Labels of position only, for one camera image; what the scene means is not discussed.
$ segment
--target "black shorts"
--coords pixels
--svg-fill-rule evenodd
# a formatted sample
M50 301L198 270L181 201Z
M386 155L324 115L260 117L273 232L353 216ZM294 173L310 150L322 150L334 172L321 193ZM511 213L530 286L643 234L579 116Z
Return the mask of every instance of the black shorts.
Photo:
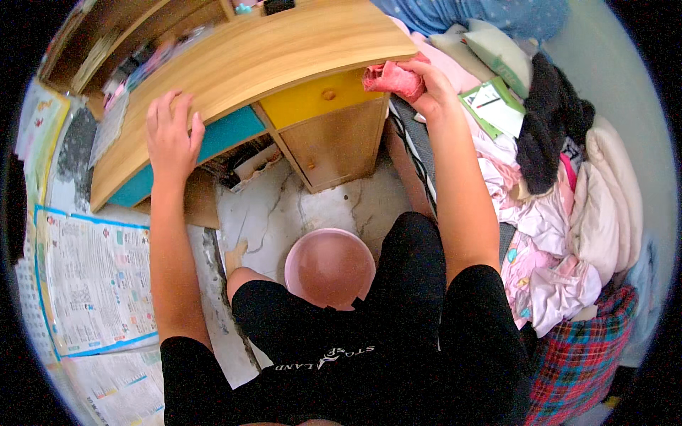
M381 245L365 299L355 311L321 309L275 282L244 284L232 300L246 335L276 365L313 359L331 342L378 335L394 344L416 341L436 348L445 296L445 257L438 228L425 216L403 213Z

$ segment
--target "yellow drawer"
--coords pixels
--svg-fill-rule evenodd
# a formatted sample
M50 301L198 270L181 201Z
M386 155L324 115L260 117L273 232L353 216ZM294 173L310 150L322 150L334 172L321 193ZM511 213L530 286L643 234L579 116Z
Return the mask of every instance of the yellow drawer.
M318 115L381 97L383 93L365 92L364 68L318 78L261 100L261 105L276 129Z

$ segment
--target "desk top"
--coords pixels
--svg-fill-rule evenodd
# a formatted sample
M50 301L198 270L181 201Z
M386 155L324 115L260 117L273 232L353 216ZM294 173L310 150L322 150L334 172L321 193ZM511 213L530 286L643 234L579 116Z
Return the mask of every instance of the desk top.
M171 89L194 94L206 124L276 91L321 76L414 56L412 41L368 0L298 0L271 16L242 15L154 72L130 94L121 136L95 166L97 211L149 163L149 103Z

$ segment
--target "person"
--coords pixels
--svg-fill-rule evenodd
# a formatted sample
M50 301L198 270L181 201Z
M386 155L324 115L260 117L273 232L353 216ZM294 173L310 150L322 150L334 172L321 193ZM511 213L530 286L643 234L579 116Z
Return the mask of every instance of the person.
M191 95L171 91L152 101L151 292L167 425L523 421L527 355L499 275L499 226L466 119L440 71L400 66L426 84L413 107L427 120L438 224L414 212L396 220L354 311L321 309L236 269L226 288L232 313L273 365L234 390L213 355L183 220L204 126L195 113L188 136Z

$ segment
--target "black clothing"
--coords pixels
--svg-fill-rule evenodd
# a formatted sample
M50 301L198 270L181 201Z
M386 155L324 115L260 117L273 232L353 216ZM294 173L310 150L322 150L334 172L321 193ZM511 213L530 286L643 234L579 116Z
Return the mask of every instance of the black clothing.
M443 246L424 216L398 218L366 300L353 306L320 309L280 284L246 283L233 298L233 313L274 365L233 391L204 345L166 339L166 424L523 419L526 353L501 278L488 266L469 267L446 292Z
M546 193L557 180L559 154L566 136L585 145L595 107L578 98L566 75L542 53L533 57L533 80L524 103L516 161L531 194Z

